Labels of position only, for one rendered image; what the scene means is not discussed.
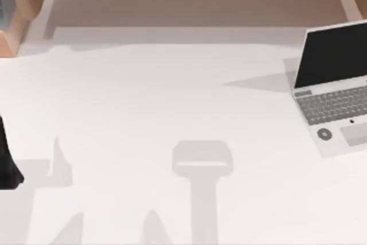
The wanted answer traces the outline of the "white open laptop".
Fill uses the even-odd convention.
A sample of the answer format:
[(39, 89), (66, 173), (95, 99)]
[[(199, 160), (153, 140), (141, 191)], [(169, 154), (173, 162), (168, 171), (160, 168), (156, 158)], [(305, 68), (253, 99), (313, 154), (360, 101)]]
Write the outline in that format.
[(367, 152), (367, 20), (307, 29), (291, 95), (323, 158)]

